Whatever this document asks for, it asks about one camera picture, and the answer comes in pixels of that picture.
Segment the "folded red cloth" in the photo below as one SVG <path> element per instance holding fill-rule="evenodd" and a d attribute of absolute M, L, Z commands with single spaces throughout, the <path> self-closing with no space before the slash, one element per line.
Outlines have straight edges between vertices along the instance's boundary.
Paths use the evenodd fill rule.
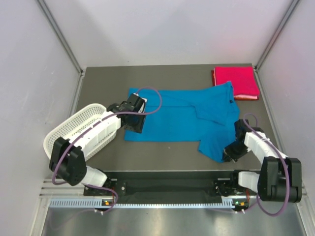
<path fill-rule="evenodd" d="M 259 88 L 256 84 L 253 68 L 251 66 L 216 66 L 213 78 L 214 85 L 221 85 L 228 81 L 232 82 L 235 98 L 249 100 L 258 99 Z"/>

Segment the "blue cloth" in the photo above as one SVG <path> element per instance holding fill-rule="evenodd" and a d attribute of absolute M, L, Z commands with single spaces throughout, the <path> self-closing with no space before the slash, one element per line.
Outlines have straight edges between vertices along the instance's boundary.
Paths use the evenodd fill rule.
<path fill-rule="evenodd" d="M 129 90 L 129 95 L 136 92 Z M 126 131 L 127 141 L 180 142 L 200 141 L 199 152 L 222 162 L 223 149 L 235 140 L 234 122 L 240 110 L 234 101 L 232 83 L 203 90 L 161 90 L 161 109 L 146 116 L 142 133 Z M 145 111 L 159 106 L 152 90 L 142 90 L 147 98 Z"/>

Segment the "white laundry basket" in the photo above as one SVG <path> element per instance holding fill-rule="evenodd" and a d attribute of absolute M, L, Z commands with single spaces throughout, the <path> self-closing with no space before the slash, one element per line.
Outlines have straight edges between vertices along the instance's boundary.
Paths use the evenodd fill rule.
<path fill-rule="evenodd" d="M 64 139 L 69 139 L 72 135 L 84 130 L 89 125 L 94 123 L 101 115 L 106 112 L 106 108 L 101 104 L 90 104 L 85 108 L 79 110 L 77 113 L 72 115 L 66 121 L 61 123 L 55 129 L 53 129 L 44 139 L 44 149 L 50 159 L 51 153 L 53 151 L 54 142 L 57 138 L 63 137 Z M 103 147 L 105 147 L 110 141 L 112 141 L 116 136 L 116 131 L 107 135 L 104 139 L 100 140 L 85 156 L 85 160 L 89 160 L 97 152 L 99 152 Z"/>

